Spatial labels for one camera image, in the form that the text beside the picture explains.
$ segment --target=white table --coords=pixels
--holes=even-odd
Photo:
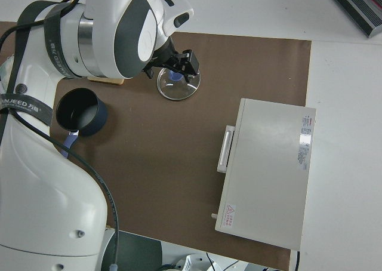
[[[0,0],[0,20],[31,1]],[[367,39],[333,0],[189,1],[195,18],[182,31],[312,40],[306,106],[317,117],[300,270],[381,269],[382,34]]]

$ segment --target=wooden block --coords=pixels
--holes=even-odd
[[[122,85],[125,79],[116,79],[116,78],[101,78],[101,77],[88,77],[90,81],[101,82],[113,85]]]

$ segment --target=glass petri dish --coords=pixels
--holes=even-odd
[[[167,99],[175,101],[190,97],[196,92],[200,83],[201,74],[199,72],[196,76],[190,75],[187,83],[182,74],[167,68],[162,68],[156,81],[159,92]]]

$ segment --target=metal ring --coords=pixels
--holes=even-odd
[[[87,19],[84,14],[78,24],[78,47],[82,61],[90,74],[96,77],[105,77],[100,70],[93,50],[93,20]]]

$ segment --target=label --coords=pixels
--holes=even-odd
[[[53,110],[45,103],[24,94],[0,94],[0,110],[9,108],[28,113],[50,126]]]
[[[236,205],[226,204],[224,209],[223,226],[232,228],[233,219],[235,218]]]
[[[313,118],[305,115],[302,120],[300,144],[298,147],[297,161],[298,166],[306,171],[309,166],[309,150],[312,143]]]

